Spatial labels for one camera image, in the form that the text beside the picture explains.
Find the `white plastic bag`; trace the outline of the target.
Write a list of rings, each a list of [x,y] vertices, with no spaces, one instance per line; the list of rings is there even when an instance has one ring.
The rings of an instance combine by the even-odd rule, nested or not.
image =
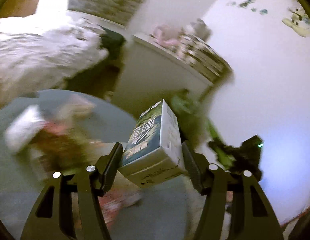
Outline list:
[[[4,132],[7,147],[12,153],[19,153],[46,124],[39,105],[28,106]]]

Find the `blue white milk carton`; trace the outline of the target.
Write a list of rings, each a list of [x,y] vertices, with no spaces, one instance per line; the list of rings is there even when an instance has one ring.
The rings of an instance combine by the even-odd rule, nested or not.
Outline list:
[[[141,188],[186,172],[178,120],[165,100],[158,101],[139,116],[118,171]]]

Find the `green spray bottle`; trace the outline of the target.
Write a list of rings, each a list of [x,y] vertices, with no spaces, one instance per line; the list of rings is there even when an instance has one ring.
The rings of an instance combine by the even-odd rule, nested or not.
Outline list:
[[[182,140],[190,141],[193,149],[201,146],[205,141],[214,151],[217,161],[228,170],[233,166],[233,157],[226,154],[225,146],[213,122],[204,114],[201,102],[196,100],[191,92],[182,89],[176,92],[170,107],[178,119]]]

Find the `red snack box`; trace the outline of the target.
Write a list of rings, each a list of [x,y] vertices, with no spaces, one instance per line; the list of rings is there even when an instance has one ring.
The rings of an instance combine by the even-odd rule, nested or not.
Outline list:
[[[27,148],[33,172],[38,180],[44,181],[55,171],[69,175],[95,164],[101,156],[110,154],[114,145],[90,139],[74,125],[49,121]],[[141,199],[141,190],[117,174],[110,191],[98,198],[106,226],[111,228],[121,209],[138,204]]]

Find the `round grey blue table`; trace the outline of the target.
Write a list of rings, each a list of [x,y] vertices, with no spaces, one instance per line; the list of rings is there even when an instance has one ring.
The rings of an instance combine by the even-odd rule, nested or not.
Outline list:
[[[39,157],[31,161],[28,152],[11,152],[4,139],[7,127],[30,105],[38,105],[47,118],[71,96],[68,90],[42,90],[32,98],[14,99],[0,109],[0,220],[11,237],[19,239],[27,217],[53,172],[72,174],[93,165],[100,149],[80,153],[78,147],[59,157]],[[120,108],[87,95],[95,104],[93,113],[80,120],[87,136],[114,144],[124,143],[135,120]],[[143,189],[139,204],[122,209],[110,226],[112,239],[189,239],[191,216],[189,192],[184,177]]]

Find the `stack of books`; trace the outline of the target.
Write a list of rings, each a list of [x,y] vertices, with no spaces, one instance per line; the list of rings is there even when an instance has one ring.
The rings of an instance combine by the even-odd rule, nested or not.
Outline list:
[[[194,35],[180,37],[176,57],[194,68],[211,83],[231,72],[231,67],[208,44]]]

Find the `white desk cabinet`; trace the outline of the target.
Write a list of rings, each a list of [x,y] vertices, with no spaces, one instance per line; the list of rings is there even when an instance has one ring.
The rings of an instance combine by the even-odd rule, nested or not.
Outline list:
[[[215,52],[204,65],[189,65],[156,44],[152,37],[137,33],[115,85],[112,104],[138,118],[159,100],[169,101],[183,89],[202,99],[229,72],[231,67]]]

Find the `pink plush toys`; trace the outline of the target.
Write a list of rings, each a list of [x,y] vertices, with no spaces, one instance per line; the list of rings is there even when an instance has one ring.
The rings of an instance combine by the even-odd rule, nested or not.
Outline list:
[[[177,47],[183,35],[183,28],[171,27],[167,24],[156,26],[150,34],[154,41],[163,48]]]

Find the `bed with white duvet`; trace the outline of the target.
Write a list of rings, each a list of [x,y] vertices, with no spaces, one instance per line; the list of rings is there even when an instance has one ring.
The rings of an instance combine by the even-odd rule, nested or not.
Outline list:
[[[83,17],[0,18],[0,108],[22,94],[66,88],[68,80],[108,58],[105,34]]]

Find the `dark green pillow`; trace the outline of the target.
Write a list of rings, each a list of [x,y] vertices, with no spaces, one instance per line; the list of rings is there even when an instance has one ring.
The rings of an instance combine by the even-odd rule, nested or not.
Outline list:
[[[121,54],[121,49],[126,43],[126,39],[115,31],[103,28],[104,33],[100,35],[100,48],[107,49],[109,58],[115,60]]]

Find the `brown wooden headboard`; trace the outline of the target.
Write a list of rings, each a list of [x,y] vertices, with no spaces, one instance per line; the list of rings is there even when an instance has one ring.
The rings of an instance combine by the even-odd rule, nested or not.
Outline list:
[[[34,15],[39,0],[7,0],[0,8],[0,18]]]

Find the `wall stickers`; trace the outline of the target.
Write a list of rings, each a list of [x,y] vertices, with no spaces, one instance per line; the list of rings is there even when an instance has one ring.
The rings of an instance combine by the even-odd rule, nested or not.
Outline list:
[[[230,0],[226,5],[269,16],[297,35],[310,37],[310,18],[298,0]]]

